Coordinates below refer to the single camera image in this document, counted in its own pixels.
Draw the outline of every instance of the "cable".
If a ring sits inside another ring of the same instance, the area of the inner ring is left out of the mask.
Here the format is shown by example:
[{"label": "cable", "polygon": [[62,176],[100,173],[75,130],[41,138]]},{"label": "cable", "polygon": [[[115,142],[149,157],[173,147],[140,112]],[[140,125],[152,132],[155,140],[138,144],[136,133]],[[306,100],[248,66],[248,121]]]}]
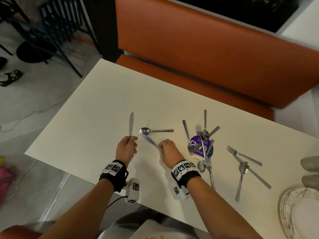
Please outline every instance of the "cable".
[{"label": "cable", "polygon": [[19,183],[20,183],[20,180],[25,176],[25,174],[34,167],[34,165],[36,165],[38,161],[36,160],[35,163],[29,168],[27,169],[24,174],[21,176],[21,178],[17,181],[17,188],[16,188],[16,191],[2,204],[2,206],[0,207],[0,211],[2,210],[2,208],[4,207],[4,205],[8,202],[8,200],[10,200],[17,192],[18,192],[18,188],[19,188]]},{"label": "cable", "polygon": [[49,106],[46,109],[43,109],[41,111],[33,111],[33,112],[31,112],[29,115],[27,115],[27,116],[23,117],[22,119],[18,120],[17,123],[13,126],[13,128],[11,128],[9,130],[2,131],[2,126],[0,125],[0,133],[6,133],[6,132],[12,131],[23,119],[26,119],[27,117],[31,116],[33,113],[42,113],[42,112],[46,111],[47,109],[49,109],[49,108],[51,108],[51,107],[53,107],[53,106],[55,106],[55,105],[57,105],[59,103],[62,103],[62,102],[65,102],[65,101],[56,102],[53,105],[51,105],[51,106]]},{"label": "cable", "polygon": [[118,199],[114,200],[107,208],[109,208],[111,205],[113,205],[116,201],[118,201],[119,199],[122,199],[122,198],[127,198],[127,196],[122,196],[122,197],[119,197]]}]

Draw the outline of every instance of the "orange booth seat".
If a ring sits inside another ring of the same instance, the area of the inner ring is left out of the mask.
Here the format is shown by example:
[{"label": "orange booth seat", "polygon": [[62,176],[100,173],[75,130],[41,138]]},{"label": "orange booth seat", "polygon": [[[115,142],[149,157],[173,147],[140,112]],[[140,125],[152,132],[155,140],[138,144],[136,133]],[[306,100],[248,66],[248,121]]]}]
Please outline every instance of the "orange booth seat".
[{"label": "orange booth seat", "polygon": [[215,86],[124,55],[119,65],[270,120],[270,107],[284,108],[319,84],[312,49],[168,0],[115,5],[120,49]]}]

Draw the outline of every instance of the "wristband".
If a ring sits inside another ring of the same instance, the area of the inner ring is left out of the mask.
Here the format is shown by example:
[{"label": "wristband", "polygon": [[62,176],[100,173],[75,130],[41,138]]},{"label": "wristband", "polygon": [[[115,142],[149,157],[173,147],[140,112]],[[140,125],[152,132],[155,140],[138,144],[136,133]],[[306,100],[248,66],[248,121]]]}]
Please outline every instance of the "wristband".
[{"label": "wristband", "polygon": [[196,165],[188,160],[183,160],[175,165],[171,174],[180,188],[182,185],[187,188],[187,183],[190,179],[194,177],[201,177]]},{"label": "wristband", "polygon": [[114,160],[105,167],[99,180],[104,178],[109,180],[114,186],[114,191],[121,192],[128,175],[125,164],[122,161]]}]

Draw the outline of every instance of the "booth backrest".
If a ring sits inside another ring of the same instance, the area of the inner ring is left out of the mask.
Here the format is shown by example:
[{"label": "booth backrest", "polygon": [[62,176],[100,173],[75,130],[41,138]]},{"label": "booth backrest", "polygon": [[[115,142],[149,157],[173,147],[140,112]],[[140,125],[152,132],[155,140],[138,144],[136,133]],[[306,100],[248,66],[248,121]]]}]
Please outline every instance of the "booth backrest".
[{"label": "booth backrest", "polygon": [[319,83],[319,52],[168,0],[115,0],[119,48],[283,108]]}]

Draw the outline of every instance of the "pink bag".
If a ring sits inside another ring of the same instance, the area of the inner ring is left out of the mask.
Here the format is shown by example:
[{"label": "pink bag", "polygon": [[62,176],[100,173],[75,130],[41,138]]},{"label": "pink bag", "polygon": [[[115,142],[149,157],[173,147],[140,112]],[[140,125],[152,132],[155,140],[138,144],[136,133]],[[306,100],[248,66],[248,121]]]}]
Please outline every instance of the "pink bag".
[{"label": "pink bag", "polygon": [[14,182],[16,176],[3,166],[0,166],[0,203],[5,198],[11,184]]}]

